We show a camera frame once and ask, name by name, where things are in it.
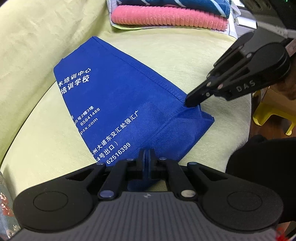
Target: hand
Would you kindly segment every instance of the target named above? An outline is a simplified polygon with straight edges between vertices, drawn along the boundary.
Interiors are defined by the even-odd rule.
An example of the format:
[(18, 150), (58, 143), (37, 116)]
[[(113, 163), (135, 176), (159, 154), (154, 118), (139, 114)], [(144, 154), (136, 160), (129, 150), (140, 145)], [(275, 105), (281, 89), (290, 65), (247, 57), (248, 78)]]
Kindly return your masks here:
[(296, 57), (291, 59), (291, 71), (284, 81), (274, 85), (284, 96), (290, 100), (296, 99)]

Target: rolled pink towel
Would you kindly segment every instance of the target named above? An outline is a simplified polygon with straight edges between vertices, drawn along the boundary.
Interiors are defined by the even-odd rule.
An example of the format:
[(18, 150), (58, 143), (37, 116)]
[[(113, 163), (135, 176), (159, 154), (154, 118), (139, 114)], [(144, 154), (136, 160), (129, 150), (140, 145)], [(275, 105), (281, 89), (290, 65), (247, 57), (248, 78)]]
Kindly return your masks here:
[(120, 5), (111, 20), (128, 25), (173, 25), (226, 30), (228, 19), (213, 13), (180, 7)]

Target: wooden floor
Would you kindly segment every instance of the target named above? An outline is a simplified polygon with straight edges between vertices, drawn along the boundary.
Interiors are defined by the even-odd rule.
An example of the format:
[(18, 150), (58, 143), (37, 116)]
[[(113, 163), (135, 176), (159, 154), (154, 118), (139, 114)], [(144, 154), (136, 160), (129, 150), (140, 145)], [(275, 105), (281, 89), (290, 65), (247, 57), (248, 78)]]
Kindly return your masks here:
[[(257, 108), (258, 106), (258, 99), (253, 98), (252, 102), (252, 112)], [(287, 136), (285, 133), (288, 130), (290, 126), (290, 122), (282, 117), (279, 117), (277, 115), (272, 115), (263, 126), (258, 126), (253, 122), (253, 119), (251, 120), (251, 126), (250, 126), (250, 134), (249, 137), (252, 137), (254, 135), (260, 134), (267, 139), (278, 139), (278, 138), (288, 138), (288, 137), (296, 137), (296, 128), (292, 130), (292, 134), (290, 136)]]

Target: blue towel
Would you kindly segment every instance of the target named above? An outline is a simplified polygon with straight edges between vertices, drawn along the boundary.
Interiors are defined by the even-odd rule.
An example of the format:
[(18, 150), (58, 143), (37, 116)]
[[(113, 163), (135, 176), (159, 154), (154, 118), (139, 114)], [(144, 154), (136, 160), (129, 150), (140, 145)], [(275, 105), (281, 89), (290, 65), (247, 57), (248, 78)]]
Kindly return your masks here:
[(119, 5), (177, 6), (203, 10), (229, 18), (229, 0), (117, 0)]
[[(185, 107), (186, 94), (167, 79), (97, 37), (54, 74), (83, 140), (107, 166), (137, 157), (140, 148), (179, 161), (214, 122), (200, 106)], [(130, 189), (148, 185), (146, 178)]]

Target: stack of towels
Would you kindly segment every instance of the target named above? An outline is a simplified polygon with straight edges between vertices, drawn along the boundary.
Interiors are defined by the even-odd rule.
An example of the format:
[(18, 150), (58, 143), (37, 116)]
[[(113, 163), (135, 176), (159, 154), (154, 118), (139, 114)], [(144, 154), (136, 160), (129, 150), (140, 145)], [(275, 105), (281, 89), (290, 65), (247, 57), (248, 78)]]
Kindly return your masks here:
[(190, 26), (225, 31), (231, 0), (117, 0), (117, 24)]

